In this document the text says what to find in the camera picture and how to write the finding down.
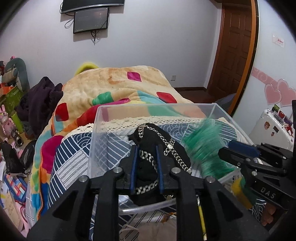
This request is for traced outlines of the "person's right hand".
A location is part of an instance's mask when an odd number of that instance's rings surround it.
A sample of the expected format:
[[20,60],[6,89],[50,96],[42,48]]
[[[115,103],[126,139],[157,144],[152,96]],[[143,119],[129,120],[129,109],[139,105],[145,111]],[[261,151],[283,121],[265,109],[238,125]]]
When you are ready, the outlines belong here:
[[261,216],[261,224],[263,226],[266,226],[267,224],[271,224],[273,221],[273,215],[276,211],[276,207],[272,204],[267,203],[265,205],[265,208],[263,210],[262,216]]

